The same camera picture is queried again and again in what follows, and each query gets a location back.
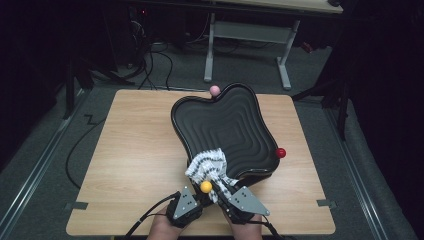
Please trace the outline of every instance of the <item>wooden table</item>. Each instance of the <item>wooden table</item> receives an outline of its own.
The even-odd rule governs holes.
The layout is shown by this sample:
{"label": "wooden table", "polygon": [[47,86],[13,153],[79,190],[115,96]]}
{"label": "wooden table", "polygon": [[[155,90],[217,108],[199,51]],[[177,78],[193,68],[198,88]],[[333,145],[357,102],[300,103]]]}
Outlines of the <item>wooden table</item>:
{"label": "wooden table", "polygon": [[[184,186],[192,190],[184,176],[187,155],[170,117],[172,105],[189,95],[210,97],[205,92],[117,92],[77,198],[88,206],[73,209],[68,234],[125,235],[156,202]],[[317,204],[325,195],[291,98],[257,97],[268,129],[287,156],[251,191],[270,210],[269,220],[280,234],[333,233],[329,208]],[[147,218],[135,235],[147,235],[151,221]],[[270,234],[267,228],[263,232]],[[231,235],[231,231],[213,205],[183,234]]]}

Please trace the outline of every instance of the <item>gray carpet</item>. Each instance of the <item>gray carpet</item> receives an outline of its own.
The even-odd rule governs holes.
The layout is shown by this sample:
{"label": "gray carpet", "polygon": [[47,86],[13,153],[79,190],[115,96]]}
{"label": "gray carpet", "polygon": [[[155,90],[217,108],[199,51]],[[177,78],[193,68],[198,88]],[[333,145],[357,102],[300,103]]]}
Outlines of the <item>gray carpet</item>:
{"label": "gray carpet", "polygon": [[[222,46],[217,50],[221,52],[233,49],[231,46]],[[302,49],[294,48],[287,62],[293,89],[287,92],[282,90],[275,65],[275,57],[280,50],[281,46],[274,45],[262,49],[239,47],[231,54],[217,52],[212,84],[223,87],[231,82],[242,82],[250,85],[257,93],[294,95],[314,85],[331,52],[331,49],[325,49],[308,54]],[[206,84],[202,80],[205,49],[187,48],[182,51],[170,47],[163,53],[172,59],[173,69],[169,78],[171,87],[206,90],[212,85]],[[151,88],[155,89],[155,87],[165,86],[171,63],[166,57],[159,54],[153,54],[153,59],[154,68],[150,80]],[[144,76],[145,74],[142,74],[134,81],[139,84]],[[86,115],[92,115],[91,123],[104,119],[115,92],[120,88],[124,87],[111,81],[96,81],[96,86],[72,118],[64,137],[52,155],[52,161],[47,171],[14,225],[8,239],[109,239],[109,237],[75,238],[66,234],[70,211],[66,210],[65,206],[67,203],[75,201],[78,189],[67,178],[65,165],[73,146],[93,127],[88,124],[89,117]],[[146,88],[150,88],[148,82],[144,89]],[[374,239],[357,192],[353,187],[354,184],[349,177],[344,161],[345,153],[340,147],[337,135],[334,134],[334,126],[328,119],[328,113],[321,108],[317,100],[319,97],[308,97],[296,102],[295,106],[324,192],[328,199],[337,203],[337,207],[331,210],[336,224],[336,232],[328,236],[295,237],[296,239]],[[33,129],[20,151],[0,175],[1,216],[6,215],[50,138],[62,123],[61,118],[65,112],[64,91],[58,95],[58,101],[58,104]],[[145,102],[140,104],[148,104],[148,102],[149,99],[145,99]],[[102,126],[100,124],[87,134],[75,147],[69,158],[69,172],[78,184],[81,184],[84,178]],[[381,216],[387,239],[416,239],[375,165],[351,105],[346,125],[346,137],[345,144],[348,146],[370,197],[376,205],[378,214]]]}

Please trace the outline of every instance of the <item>cable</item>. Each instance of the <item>cable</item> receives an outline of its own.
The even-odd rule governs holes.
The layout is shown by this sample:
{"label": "cable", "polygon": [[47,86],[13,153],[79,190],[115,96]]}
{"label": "cable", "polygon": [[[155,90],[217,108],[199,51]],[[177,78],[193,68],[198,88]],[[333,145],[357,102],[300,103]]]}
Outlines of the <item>cable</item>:
{"label": "cable", "polygon": [[269,229],[269,231],[272,233],[272,235],[274,236],[275,239],[280,239],[280,240],[293,239],[293,240],[296,240],[296,238],[294,238],[292,236],[281,236],[280,234],[278,234],[278,232],[274,228],[274,226],[272,226],[272,224],[268,221],[268,218],[265,215],[262,215],[262,217],[265,218],[266,222],[251,221],[250,220],[250,221],[247,221],[246,223],[264,225],[265,227],[267,227]]}
{"label": "cable", "polygon": [[160,54],[160,55],[162,55],[162,56],[164,56],[164,57],[168,58],[169,62],[171,63],[171,67],[170,67],[170,69],[169,69],[168,76],[166,76],[166,80],[165,80],[166,90],[170,91],[168,82],[169,82],[169,76],[171,76],[172,69],[173,69],[173,67],[174,67],[174,63],[172,62],[172,59],[171,59],[170,57],[168,57],[168,55],[163,54],[163,53],[160,53],[160,52],[156,52],[156,54]]}
{"label": "cable", "polygon": [[[223,40],[223,39],[221,39],[222,40],[222,42],[231,42],[231,41],[229,41],[229,39],[226,39],[226,41],[225,40]],[[217,48],[213,48],[216,52],[219,52],[219,53],[223,53],[223,54],[230,54],[230,53],[233,53],[234,51],[236,51],[238,48],[239,48],[239,46],[240,46],[240,41],[237,41],[237,40],[234,40],[235,42],[236,42],[236,44],[235,44],[235,46],[234,46],[234,48],[233,49],[231,49],[230,51],[221,51],[221,50],[218,50]]]}
{"label": "cable", "polygon": [[146,79],[147,79],[147,81],[148,81],[148,82],[149,82],[149,84],[150,84],[150,90],[153,90],[153,88],[155,88],[155,90],[158,90],[158,89],[156,88],[155,84],[153,84],[153,82],[150,80],[149,75],[150,75],[150,73],[149,73],[149,74],[147,74],[147,70],[146,70]]}
{"label": "cable", "polygon": [[152,213],[152,214],[147,215],[147,217],[151,217],[151,216],[166,216],[166,214]]}
{"label": "cable", "polygon": [[149,55],[150,55],[150,62],[151,62],[151,64],[152,64],[152,66],[150,67],[150,70],[149,70],[149,72],[147,72],[147,68],[145,68],[145,71],[146,71],[146,77],[143,79],[143,81],[141,81],[141,84],[140,84],[140,86],[138,87],[138,90],[140,90],[142,87],[143,87],[143,85],[144,85],[144,83],[149,79],[149,76],[150,76],[150,74],[152,73],[152,71],[153,71],[153,55],[152,55],[152,51],[149,51]]}
{"label": "cable", "polygon": [[74,185],[76,188],[81,189],[81,186],[78,185],[74,179],[71,177],[71,174],[69,173],[69,160],[71,159],[71,155],[74,152],[75,148],[78,146],[78,144],[85,138],[85,136],[87,136],[94,128],[96,128],[97,126],[99,126],[102,122],[104,122],[106,120],[106,118],[102,119],[100,122],[94,124],[87,132],[84,133],[84,135],[82,135],[78,141],[74,144],[74,146],[72,147],[71,151],[68,154],[68,157],[66,158],[66,164],[65,164],[65,170],[66,170],[66,176],[68,177],[69,181],[71,181],[72,185]]}
{"label": "cable", "polygon": [[176,198],[178,195],[180,194],[180,192],[176,192],[174,194],[169,195],[168,197],[160,200],[159,202],[157,202],[155,205],[153,205],[153,207],[151,207],[146,213],[143,214],[143,216],[141,216],[141,218],[131,227],[131,229],[127,232],[127,234],[125,235],[123,240],[129,240],[131,235],[134,233],[134,231],[138,228],[138,226],[140,226],[140,224],[149,216],[152,216],[154,214],[150,214],[151,211],[153,211],[155,208],[157,208],[159,205],[161,205],[162,203],[172,199],[172,198]]}
{"label": "cable", "polygon": [[[126,75],[126,76],[122,76],[122,77],[116,75],[116,77],[117,78],[120,78],[122,80],[129,80],[129,79],[131,79],[133,77],[136,77],[136,76],[140,75],[144,71],[145,67],[146,67],[146,62],[144,61],[144,59],[142,59],[139,67],[134,72],[132,72],[132,73]],[[101,77],[101,76],[95,74],[94,72],[90,72],[90,73],[91,73],[91,76],[93,78],[96,78],[96,79],[101,80],[101,81],[115,80],[115,79],[112,79],[110,77],[109,78]]]}
{"label": "cable", "polygon": [[209,18],[210,18],[210,13],[208,13],[208,16],[206,17],[206,23],[205,23],[205,26],[203,27],[202,33],[195,40],[190,41],[190,42],[186,42],[186,44],[196,43],[196,42],[199,42],[199,41],[203,41],[205,39],[208,39],[208,37],[204,37],[204,38],[202,38],[202,37],[203,37],[203,35],[206,32],[206,28],[208,27]]}
{"label": "cable", "polygon": [[166,86],[161,86],[161,85],[157,85],[156,88],[157,89],[164,89],[164,90],[167,90],[169,88],[169,90],[187,91],[187,92],[209,92],[209,90],[207,90],[207,89],[194,89],[194,88],[184,88],[184,87],[166,87]]}
{"label": "cable", "polygon": [[209,47],[208,44],[203,44],[203,47],[193,47],[191,45],[194,45],[194,44],[200,45],[205,40],[207,40],[207,38],[202,39],[202,40],[199,40],[199,41],[197,41],[195,43],[191,43],[190,45],[189,44],[186,44],[185,46],[188,47],[188,48],[190,48],[190,49],[194,49],[194,50],[204,50],[204,49],[206,49],[206,48]]}
{"label": "cable", "polygon": [[275,45],[277,45],[277,43],[267,42],[267,43],[264,43],[263,45],[255,46],[255,45],[252,45],[252,44],[246,44],[246,43],[240,42],[240,46],[242,46],[242,47],[256,48],[256,49],[273,47]]}

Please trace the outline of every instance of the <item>hand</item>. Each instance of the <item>hand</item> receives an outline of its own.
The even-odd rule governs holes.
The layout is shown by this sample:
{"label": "hand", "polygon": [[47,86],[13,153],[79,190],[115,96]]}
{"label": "hand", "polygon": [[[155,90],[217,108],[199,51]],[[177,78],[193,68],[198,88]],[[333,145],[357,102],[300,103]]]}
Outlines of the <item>hand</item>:
{"label": "hand", "polygon": [[166,217],[166,209],[162,208],[153,219],[147,240],[177,240],[184,229],[174,227]]}
{"label": "hand", "polygon": [[[262,240],[262,225],[254,223],[234,224],[230,218],[223,212],[228,224],[230,224],[231,231],[235,240]],[[262,221],[262,216],[255,214],[251,221]]]}

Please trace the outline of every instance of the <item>black tray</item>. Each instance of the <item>black tray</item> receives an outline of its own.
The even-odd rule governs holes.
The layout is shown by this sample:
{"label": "black tray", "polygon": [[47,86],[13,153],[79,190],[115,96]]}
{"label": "black tray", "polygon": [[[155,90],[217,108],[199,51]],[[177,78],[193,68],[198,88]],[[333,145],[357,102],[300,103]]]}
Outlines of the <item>black tray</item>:
{"label": "black tray", "polygon": [[221,148],[227,176],[242,179],[237,185],[249,186],[271,176],[280,163],[256,95],[246,85],[231,84],[215,98],[181,98],[172,107],[171,119],[188,164],[200,152]]}

